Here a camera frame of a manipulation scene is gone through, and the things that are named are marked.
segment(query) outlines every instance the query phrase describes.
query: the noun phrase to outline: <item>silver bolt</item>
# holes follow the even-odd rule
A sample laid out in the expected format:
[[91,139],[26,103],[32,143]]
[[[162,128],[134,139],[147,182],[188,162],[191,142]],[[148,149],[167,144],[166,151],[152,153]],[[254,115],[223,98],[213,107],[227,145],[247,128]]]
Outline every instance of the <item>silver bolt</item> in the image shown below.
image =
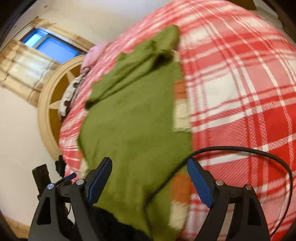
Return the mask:
[[82,185],[84,183],[84,180],[83,179],[78,179],[77,181],[76,181],[76,184],[77,185]]
[[252,190],[253,189],[253,187],[250,184],[247,184],[245,187],[246,187],[247,190]]
[[218,186],[222,186],[224,184],[224,182],[222,180],[216,180],[216,184]]
[[50,190],[50,189],[53,189],[53,188],[54,188],[54,184],[50,183],[50,184],[47,185],[47,189]]

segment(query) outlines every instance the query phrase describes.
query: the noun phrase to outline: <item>window frame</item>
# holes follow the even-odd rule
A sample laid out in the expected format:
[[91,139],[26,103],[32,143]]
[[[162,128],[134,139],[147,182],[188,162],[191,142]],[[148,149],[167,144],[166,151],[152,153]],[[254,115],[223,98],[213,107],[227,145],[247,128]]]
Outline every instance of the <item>window frame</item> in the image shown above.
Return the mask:
[[70,48],[72,48],[72,49],[78,51],[77,56],[80,56],[80,55],[86,54],[85,51],[83,51],[83,50],[81,50],[81,49],[75,47],[74,45],[72,45],[72,44],[70,44],[70,43],[67,43],[66,41],[64,41],[64,40],[62,40],[62,39],[60,39],[60,38],[58,38],[57,36],[54,36],[54,35],[50,34],[49,32],[47,32],[46,30],[43,30],[43,29],[40,29],[40,28],[32,28],[28,33],[26,33],[26,34],[20,39],[20,42],[23,43],[23,42],[28,41],[31,37],[34,36],[34,34],[35,34],[34,32],[35,32],[36,30],[41,31],[41,32],[44,32],[44,33],[46,33],[46,35],[43,36],[43,37],[42,37],[37,43],[34,44],[34,46],[32,47],[32,48],[34,48],[34,49],[37,49],[38,46],[39,46],[40,44],[42,44],[47,38],[51,37],[51,38],[54,38],[54,39],[58,40],[59,42],[65,44],[65,45],[67,45],[68,47],[70,47]]

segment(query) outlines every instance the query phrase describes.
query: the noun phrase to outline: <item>curtain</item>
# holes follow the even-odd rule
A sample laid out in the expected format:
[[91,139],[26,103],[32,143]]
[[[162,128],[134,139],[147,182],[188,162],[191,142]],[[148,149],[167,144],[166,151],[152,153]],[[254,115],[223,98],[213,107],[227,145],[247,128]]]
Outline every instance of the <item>curtain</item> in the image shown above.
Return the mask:
[[30,26],[33,28],[40,28],[46,30],[46,32],[55,35],[56,37],[66,41],[73,46],[88,52],[95,44],[86,40],[85,38],[78,36],[76,34],[72,34],[62,28],[60,28],[56,23],[50,23],[45,19],[42,18],[35,18],[31,23]]
[[0,53],[0,86],[37,107],[44,81],[59,65],[36,49],[11,40]]

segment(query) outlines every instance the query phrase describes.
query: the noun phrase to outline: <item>green garment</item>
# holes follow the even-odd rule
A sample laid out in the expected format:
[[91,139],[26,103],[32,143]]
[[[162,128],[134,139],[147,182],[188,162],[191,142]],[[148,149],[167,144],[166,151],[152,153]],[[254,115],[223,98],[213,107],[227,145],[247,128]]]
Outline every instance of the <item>green garment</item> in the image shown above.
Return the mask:
[[[115,67],[93,85],[78,145],[90,169],[107,156],[111,176],[97,206],[119,222],[149,235],[143,203],[191,152],[191,135],[173,132],[173,83],[182,78],[173,52],[179,29],[172,25],[121,53]],[[153,239],[175,240],[168,226],[170,187],[148,207]]]

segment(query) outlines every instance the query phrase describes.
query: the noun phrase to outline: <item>red plaid blanket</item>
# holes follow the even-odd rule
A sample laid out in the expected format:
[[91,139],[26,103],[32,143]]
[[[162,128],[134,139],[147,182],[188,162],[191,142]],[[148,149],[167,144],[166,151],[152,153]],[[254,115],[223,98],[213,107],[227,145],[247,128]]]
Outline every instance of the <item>red plaid blanket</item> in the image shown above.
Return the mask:
[[[191,106],[193,148],[237,145],[281,157],[296,174],[296,51],[275,28],[222,0],[175,0],[148,15],[110,43],[88,73],[63,122],[59,146],[66,175],[79,176],[76,139],[87,112],[92,83],[114,66],[120,52],[131,52],[165,26],[181,31],[179,53]],[[202,166],[228,185],[251,184],[262,204],[270,232],[284,212],[287,174],[272,161],[244,153],[207,155]],[[280,240],[296,218],[296,197],[272,240]],[[193,189],[182,236],[193,240],[208,209]],[[221,232],[225,239],[227,229]]]

